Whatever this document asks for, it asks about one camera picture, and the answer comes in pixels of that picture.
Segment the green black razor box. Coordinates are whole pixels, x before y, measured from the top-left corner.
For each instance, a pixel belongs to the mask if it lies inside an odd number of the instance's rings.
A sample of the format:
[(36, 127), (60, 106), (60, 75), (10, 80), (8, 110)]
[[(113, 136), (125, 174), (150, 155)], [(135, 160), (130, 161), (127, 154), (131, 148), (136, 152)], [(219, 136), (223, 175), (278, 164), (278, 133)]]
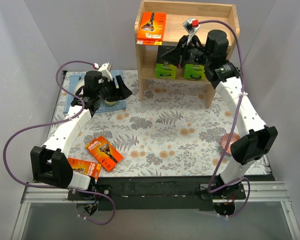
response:
[(206, 80), (205, 68), (203, 65), (187, 63), (183, 68), (183, 77), (192, 81)]
[(172, 50), (174, 46), (161, 45), (157, 50), (156, 64), (155, 64), (155, 78), (156, 79), (175, 79), (177, 74), (177, 62), (175, 60), (166, 59), (162, 55)]

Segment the orange razor box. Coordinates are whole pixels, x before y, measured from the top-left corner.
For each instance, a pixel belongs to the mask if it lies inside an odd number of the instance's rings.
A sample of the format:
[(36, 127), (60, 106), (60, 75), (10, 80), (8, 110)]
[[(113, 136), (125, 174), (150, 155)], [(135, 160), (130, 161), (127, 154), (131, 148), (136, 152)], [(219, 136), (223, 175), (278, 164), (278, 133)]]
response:
[(86, 144), (85, 148), (108, 172), (114, 170), (124, 159), (123, 155), (101, 135)]
[(144, 12), (138, 28), (136, 44), (161, 46), (166, 28), (167, 14), (164, 12)]
[(75, 172), (93, 177), (96, 181), (98, 180), (102, 168), (101, 164), (71, 157), (67, 160)]

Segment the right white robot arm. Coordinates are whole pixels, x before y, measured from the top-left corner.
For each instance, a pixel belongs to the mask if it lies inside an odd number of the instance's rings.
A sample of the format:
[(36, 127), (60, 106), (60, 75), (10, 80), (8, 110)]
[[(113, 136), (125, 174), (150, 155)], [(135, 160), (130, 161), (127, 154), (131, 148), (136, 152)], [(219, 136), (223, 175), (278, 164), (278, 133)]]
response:
[(244, 75), (228, 59), (227, 34), (218, 29), (208, 32), (206, 43), (191, 33), (184, 35), (177, 46), (166, 53), (169, 59), (181, 58), (204, 67), (206, 79), (222, 97), (228, 110), (233, 113), (233, 128), (237, 128), (239, 140), (228, 144), (232, 160), (209, 183), (210, 193), (227, 199), (235, 192), (246, 171), (261, 159), (272, 147), (278, 131), (268, 126), (253, 107), (244, 91)]

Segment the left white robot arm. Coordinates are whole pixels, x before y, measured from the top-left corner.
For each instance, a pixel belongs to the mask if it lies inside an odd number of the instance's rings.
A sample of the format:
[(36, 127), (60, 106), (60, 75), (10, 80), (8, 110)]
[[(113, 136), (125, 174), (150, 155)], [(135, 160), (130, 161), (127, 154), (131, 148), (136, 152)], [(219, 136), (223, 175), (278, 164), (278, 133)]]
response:
[(68, 162), (70, 149), (103, 102), (125, 100), (131, 95), (121, 75), (112, 76), (108, 70), (86, 72), (75, 87), (65, 122), (42, 146), (34, 146), (30, 152), (34, 180), (62, 189), (78, 189), (85, 200), (93, 199), (97, 193), (93, 178), (72, 169)]

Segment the wooden two-tier shelf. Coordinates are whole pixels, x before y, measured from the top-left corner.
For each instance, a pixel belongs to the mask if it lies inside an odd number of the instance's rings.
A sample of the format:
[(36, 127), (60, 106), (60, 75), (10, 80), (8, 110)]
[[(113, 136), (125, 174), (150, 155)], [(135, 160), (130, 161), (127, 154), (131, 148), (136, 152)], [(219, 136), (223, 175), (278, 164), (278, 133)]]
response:
[[(196, 33), (204, 44), (208, 32), (211, 30), (222, 30), (226, 32), (229, 46), (227, 50), (227, 59), (230, 59), (235, 47), (236, 41), (232, 32), (224, 25), (216, 23), (221, 21), (228, 24), (240, 36), (240, 25), (237, 15), (237, 9), (234, 4), (205, 3), (205, 2), (185, 2), (185, 1), (167, 1), (167, 0), (142, 0), (139, 5), (138, 13), (134, 24), (134, 38), (137, 38), (139, 27), (142, 23), (142, 16), (145, 12), (166, 13), (166, 25), (163, 35), (163, 44), (174, 46), (179, 39), (186, 35), (183, 23), (190, 17), (199, 21), (209, 21), (201, 25)], [(157, 59), (157, 46), (135, 45), (136, 63), (138, 73), (139, 99), (144, 100), (147, 82), (155, 79), (155, 65)]]

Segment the yellow mug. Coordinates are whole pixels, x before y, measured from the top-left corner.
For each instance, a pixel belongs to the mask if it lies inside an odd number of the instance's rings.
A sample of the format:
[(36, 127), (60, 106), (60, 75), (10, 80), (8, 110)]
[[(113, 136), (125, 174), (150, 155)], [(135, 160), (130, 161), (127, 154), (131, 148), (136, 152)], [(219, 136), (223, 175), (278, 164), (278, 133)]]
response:
[(105, 100), (104, 102), (108, 106), (114, 106), (114, 105), (118, 104), (120, 101), (119, 100), (117, 100), (117, 101), (107, 101), (107, 100)]

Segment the white plate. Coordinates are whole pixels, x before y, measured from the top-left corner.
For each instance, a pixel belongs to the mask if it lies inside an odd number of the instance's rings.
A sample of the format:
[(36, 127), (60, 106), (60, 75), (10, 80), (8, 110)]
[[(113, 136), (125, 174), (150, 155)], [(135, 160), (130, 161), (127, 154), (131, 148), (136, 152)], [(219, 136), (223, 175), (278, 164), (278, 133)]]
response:
[(83, 79), (79, 80), (78, 83), (76, 84), (76, 86), (74, 88), (74, 94), (75, 94), (74, 101), (75, 102), (79, 101), (78, 98), (80, 98), (80, 99), (83, 98), (83, 96), (84, 96), (84, 90), (83, 90), (84, 86), (85, 86), (85, 81)]

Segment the floral tablecloth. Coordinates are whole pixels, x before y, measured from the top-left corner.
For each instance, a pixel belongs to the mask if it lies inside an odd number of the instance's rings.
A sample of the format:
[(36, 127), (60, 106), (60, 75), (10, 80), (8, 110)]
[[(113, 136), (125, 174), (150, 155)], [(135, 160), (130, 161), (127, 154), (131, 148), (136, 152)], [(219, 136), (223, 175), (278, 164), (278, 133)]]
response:
[(149, 79), (140, 100), (137, 71), (119, 74), (132, 91), (125, 109), (97, 113), (71, 141), (69, 157), (93, 162), (86, 144), (103, 136), (123, 161), (102, 177), (210, 176), (227, 166), (221, 139), (233, 117), (220, 95), (206, 107), (202, 82)]

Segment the red patterned bowl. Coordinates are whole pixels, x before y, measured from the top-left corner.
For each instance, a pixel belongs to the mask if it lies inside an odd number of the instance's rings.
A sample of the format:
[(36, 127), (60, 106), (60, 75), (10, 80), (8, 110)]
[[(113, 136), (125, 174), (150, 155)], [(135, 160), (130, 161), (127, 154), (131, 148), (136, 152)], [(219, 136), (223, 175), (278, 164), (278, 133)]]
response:
[(240, 136), (237, 133), (233, 133), (232, 136), (230, 136), (230, 133), (226, 133), (225, 135), (222, 136), (220, 143), (223, 149), (226, 149), (227, 154), (232, 154), (231, 153), (231, 145), (238, 141), (240, 139)]

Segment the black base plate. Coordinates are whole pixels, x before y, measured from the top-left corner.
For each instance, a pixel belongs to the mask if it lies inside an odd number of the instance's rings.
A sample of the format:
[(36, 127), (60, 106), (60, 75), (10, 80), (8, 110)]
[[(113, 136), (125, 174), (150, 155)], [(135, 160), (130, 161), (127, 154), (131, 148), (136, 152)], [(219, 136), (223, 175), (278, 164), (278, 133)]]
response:
[(213, 201), (199, 196), (208, 176), (100, 177), (97, 192), (107, 194), (117, 210), (197, 209), (213, 211)]

